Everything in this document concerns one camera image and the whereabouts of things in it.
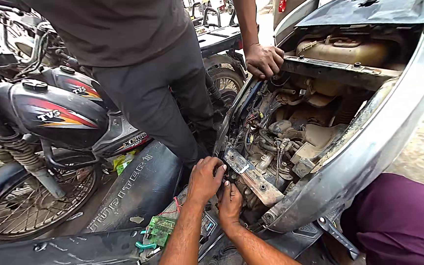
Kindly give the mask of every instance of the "fuel tank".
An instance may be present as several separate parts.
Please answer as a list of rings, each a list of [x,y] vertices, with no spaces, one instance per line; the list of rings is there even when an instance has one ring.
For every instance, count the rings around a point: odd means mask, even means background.
[[[45,67],[41,71],[47,84],[75,93],[101,105],[102,99],[95,89],[99,83],[89,76],[76,72],[74,69],[60,66],[54,69]]]
[[[147,226],[174,196],[182,162],[153,140],[122,171],[83,233]]]
[[[15,84],[9,98],[18,123],[55,147],[91,149],[107,130],[107,114],[101,106],[41,81]]]

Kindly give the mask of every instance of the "person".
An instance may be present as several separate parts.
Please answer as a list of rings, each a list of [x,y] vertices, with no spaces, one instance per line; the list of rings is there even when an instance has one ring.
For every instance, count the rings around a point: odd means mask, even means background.
[[[218,158],[206,157],[192,169],[187,199],[161,257],[160,265],[197,264],[202,212],[207,201],[219,189],[227,166]],[[229,181],[219,200],[220,226],[249,265],[298,265],[300,263],[276,250],[240,225],[243,198]]]
[[[213,108],[197,35],[181,0],[21,1],[50,21],[130,124],[162,142],[189,168],[212,153],[217,134]],[[269,78],[279,71],[284,52],[258,44],[255,3],[238,2],[249,71]],[[170,88],[206,151],[183,120]]]
[[[210,157],[194,166],[188,196],[161,265],[197,264],[201,215],[226,169],[221,160]],[[240,225],[243,198],[234,184],[226,181],[219,199],[220,226],[247,264],[300,264]],[[341,226],[344,235],[366,253],[369,265],[424,264],[424,184],[397,174],[381,174],[343,212]],[[352,264],[343,245],[333,243],[340,247],[330,249],[334,258],[340,264]]]

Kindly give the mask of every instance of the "green circuit board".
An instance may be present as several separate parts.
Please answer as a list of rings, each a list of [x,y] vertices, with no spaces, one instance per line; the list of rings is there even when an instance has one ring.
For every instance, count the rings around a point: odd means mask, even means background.
[[[166,246],[169,236],[173,233],[176,220],[153,216],[146,227],[146,238],[150,243],[155,243],[161,247]]]

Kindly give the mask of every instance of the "bolt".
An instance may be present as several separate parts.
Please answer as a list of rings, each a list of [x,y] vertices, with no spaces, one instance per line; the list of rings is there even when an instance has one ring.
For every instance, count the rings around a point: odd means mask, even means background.
[[[264,214],[264,217],[265,217],[265,218],[266,218],[269,222],[272,222],[272,221],[274,221],[274,219],[275,219],[274,214],[273,214],[273,213],[270,213],[270,212],[268,212],[268,213]]]

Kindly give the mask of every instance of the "red wire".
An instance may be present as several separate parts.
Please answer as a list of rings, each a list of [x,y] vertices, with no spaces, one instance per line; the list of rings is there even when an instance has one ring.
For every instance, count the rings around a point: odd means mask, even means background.
[[[161,214],[159,214],[159,215],[162,215],[162,214],[172,214],[172,213],[176,213],[178,210],[176,210],[176,211],[174,211],[174,212],[162,212]]]
[[[181,213],[181,207],[178,202],[178,198],[174,197],[174,202],[176,202],[176,211],[178,211],[178,213]]]
[[[178,202],[178,199],[176,198],[176,197],[174,197],[174,202],[176,203],[176,211],[174,211],[174,212],[162,212],[161,214],[159,214],[158,216],[160,216],[160,215],[162,215],[162,214],[172,214],[172,213],[176,213],[176,212],[178,212],[178,213],[180,213],[181,212],[181,210],[180,210],[180,204],[179,204],[179,202]]]

